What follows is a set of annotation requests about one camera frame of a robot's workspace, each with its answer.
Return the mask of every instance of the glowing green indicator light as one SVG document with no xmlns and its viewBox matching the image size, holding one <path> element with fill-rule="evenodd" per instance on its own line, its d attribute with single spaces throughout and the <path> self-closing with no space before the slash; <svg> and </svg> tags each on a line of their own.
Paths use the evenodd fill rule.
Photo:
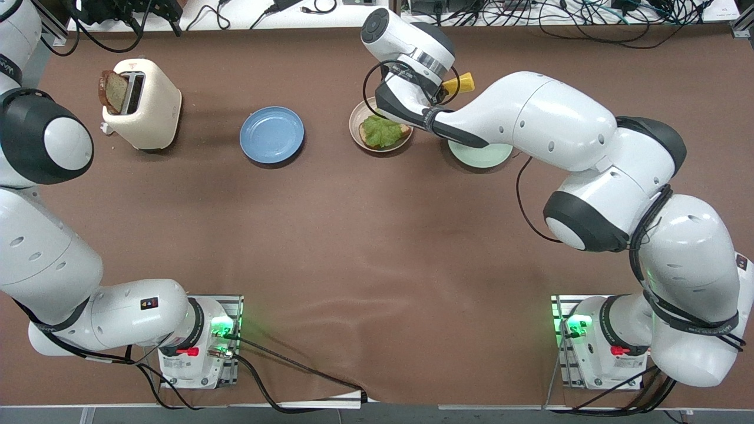
<svg viewBox="0 0 754 424">
<path fill-rule="evenodd" d="M 212 318 L 212 335 L 224 337 L 233 332 L 233 320 L 227 316 Z"/>
<path fill-rule="evenodd" d="M 587 333 L 587 327 L 592 325 L 589 315 L 573 315 L 565 322 L 572 337 L 580 337 Z"/>
</svg>

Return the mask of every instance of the bread slice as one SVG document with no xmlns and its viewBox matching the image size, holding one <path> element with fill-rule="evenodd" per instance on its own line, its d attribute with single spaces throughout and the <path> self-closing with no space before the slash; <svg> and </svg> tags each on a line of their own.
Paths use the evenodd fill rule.
<svg viewBox="0 0 754 424">
<path fill-rule="evenodd" d="M 406 138 L 411 133 L 411 127 L 408 125 L 401 124 L 400 125 L 400 138 Z M 372 150 L 380 150 L 380 148 L 371 147 L 369 144 L 366 144 L 366 131 L 364 130 L 364 123 L 362 122 L 361 125 L 359 125 L 359 137 L 361 137 L 361 141 L 364 142 L 364 145 L 368 149 Z"/>
<path fill-rule="evenodd" d="M 121 113 L 123 103 L 126 100 L 128 80 L 113 71 L 102 71 L 100 76 L 100 88 L 97 94 L 100 103 L 113 115 Z"/>
</svg>

